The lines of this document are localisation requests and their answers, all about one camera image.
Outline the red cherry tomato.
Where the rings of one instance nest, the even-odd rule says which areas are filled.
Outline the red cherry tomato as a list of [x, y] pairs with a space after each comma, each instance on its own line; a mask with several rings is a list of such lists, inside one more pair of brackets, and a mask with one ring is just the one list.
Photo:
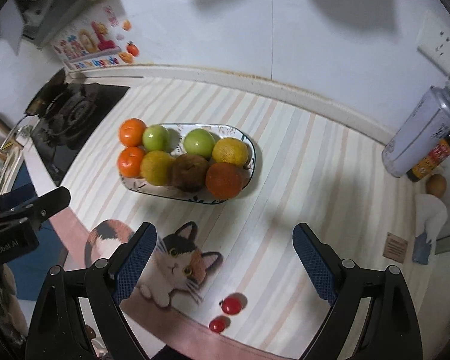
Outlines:
[[209, 330], [214, 333], [222, 333], [226, 328], [227, 321], [222, 317], [215, 318], [209, 322]]
[[224, 314], [237, 315], [243, 310], [243, 304], [238, 296], [230, 295], [220, 302], [220, 308]]

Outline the small orange tangerine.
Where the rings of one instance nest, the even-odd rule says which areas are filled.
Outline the small orange tangerine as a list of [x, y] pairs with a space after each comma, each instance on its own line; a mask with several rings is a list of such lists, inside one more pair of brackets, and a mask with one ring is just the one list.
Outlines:
[[127, 119], [119, 128], [118, 138], [125, 147], [141, 146], [147, 126], [141, 119]]

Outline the yellow lemon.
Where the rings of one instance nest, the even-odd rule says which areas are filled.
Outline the yellow lemon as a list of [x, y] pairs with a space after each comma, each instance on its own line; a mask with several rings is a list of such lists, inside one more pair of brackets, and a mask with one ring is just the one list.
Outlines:
[[212, 159], [216, 163], [227, 163], [243, 167], [249, 161], [249, 148], [243, 141], [234, 137], [224, 137], [215, 144], [212, 151]]
[[148, 152], [140, 164], [140, 176], [154, 186], [170, 183], [175, 159], [167, 152], [154, 150]]

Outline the brown bruised apple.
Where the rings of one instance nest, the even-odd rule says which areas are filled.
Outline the brown bruised apple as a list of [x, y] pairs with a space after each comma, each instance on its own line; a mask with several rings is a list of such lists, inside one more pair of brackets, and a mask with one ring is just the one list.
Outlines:
[[205, 186], [208, 168], [208, 161], [200, 155], [182, 154], [174, 161], [170, 183], [183, 192], [198, 192]]

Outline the dark orange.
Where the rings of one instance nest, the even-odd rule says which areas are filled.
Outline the dark orange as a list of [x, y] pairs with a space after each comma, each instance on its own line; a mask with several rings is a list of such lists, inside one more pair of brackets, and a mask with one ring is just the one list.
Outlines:
[[218, 200], [236, 197], [248, 180], [249, 172], [231, 163], [212, 164], [205, 177], [205, 186]]

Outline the blue cabinet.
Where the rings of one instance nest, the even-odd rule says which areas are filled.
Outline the blue cabinet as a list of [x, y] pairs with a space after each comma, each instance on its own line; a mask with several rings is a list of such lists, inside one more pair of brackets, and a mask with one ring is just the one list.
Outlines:
[[18, 172], [18, 188], [4, 197], [8, 210], [0, 230], [0, 264], [11, 268], [20, 300], [35, 301], [49, 269], [63, 264], [62, 244], [51, 217], [67, 208], [70, 194], [63, 187], [45, 193], [24, 181], [28, 170]]

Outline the striped cat print mat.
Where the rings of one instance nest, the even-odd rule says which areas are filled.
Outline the striped cat print mat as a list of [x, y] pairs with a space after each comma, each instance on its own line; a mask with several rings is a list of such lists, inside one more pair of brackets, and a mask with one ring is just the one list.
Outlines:
[[[369, 137], [299, 107], [235, 89], [184, 80], [129, 79], [122, 100], [84, 145], [63, 183], [70, 208], [52, 225], [74, 261], [84, 262], [88, 233], [106, 219], [136, 229], [150, 222], [161, 236], [193, 221], [196, 244], [218, 251], [220, 267], [192, 294], [175, 292], [158, 308], [135, 292], [122, 307], [139, 325], [193, 359], [295, 359], [328, 312], [292, 244], [305, 222], [322, 242], [361, 267], [382, 269], [388, 233], [412, 241], [415, 196], [422, 184], [396, 179]], [[125, 188], [116, 162], [119, 126], [148, 123], [232, 125], [257, 150], [257, 169], [235, 199], [218, 205], [181, 202]], [[243, 310], [227, 315], [220, 302], [238, 296]], [[222, 317], [222, 333], [209, 322]]]

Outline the brown round fruit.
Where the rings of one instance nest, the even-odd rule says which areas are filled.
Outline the brown round fruit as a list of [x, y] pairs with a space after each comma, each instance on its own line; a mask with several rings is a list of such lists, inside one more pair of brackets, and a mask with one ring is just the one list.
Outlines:
[[447, 180], [441, 174], [431, 175], [426, 182], [427, 194], [442, 199], [447, 190]]

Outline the green apple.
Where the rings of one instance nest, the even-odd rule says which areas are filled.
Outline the green apple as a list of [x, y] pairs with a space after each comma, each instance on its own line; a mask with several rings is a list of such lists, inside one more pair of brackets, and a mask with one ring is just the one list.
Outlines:
[[142, 136], [143, 146], [147, 152], [170, 150], [170, 133], [160, 124], [148, 126]]
[[188, 154], [210, 159], [215, 147], [215, 139], [203, 128], [195, 128], [186, 135], [183, 145]]

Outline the oval floral ceramic plate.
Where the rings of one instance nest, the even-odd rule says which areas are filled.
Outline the oval floral ceramic plate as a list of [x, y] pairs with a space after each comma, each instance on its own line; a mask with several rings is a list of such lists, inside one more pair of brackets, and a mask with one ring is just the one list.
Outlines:
[[128, 119], [117, 168], [130, 191], [218, 205], [237, 197], [257, 166], [254, 144], [226, 124], [152, 124]]

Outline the right green apple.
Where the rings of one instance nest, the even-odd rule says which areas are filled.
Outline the right green apple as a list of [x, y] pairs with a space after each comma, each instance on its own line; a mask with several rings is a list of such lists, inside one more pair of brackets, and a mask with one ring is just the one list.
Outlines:
[[183, 145], [188, 154], [210, 159], [215, 147], [215, 139], [203, 128], [195, 128], [186, 135]]

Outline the dark sauce bottle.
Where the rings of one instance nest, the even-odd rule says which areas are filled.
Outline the dark sauce bottle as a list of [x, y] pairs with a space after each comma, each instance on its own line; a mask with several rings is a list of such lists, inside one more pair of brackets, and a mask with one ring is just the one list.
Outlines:
[[450, 131], [435, 147], [407, 172], [412, 182], [418, 182], [429, 175], [450, 156]]

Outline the silver gas canister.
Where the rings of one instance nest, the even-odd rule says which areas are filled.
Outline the silver gas canister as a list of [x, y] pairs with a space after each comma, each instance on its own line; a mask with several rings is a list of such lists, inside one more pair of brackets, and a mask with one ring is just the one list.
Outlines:
[[450, 85], [431, 86], [382, 151], [386, 171], [404, 176], [450, 131]]

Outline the colourful wall sticker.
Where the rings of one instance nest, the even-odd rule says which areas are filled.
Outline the colourful wall sticker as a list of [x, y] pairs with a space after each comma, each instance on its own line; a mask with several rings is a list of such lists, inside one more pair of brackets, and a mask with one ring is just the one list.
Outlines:
[[51, 40], [51, 47], [70, 71], [138, 63], [140, 32], [111, 5], [83, 14]]

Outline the white wall socket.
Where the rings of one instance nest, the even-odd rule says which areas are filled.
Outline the white wall socket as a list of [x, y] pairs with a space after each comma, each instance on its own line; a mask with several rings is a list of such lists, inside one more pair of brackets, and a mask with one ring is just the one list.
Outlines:
[[450, 77], [450, 28], [431, 12], [424, 17], [417, 49]]

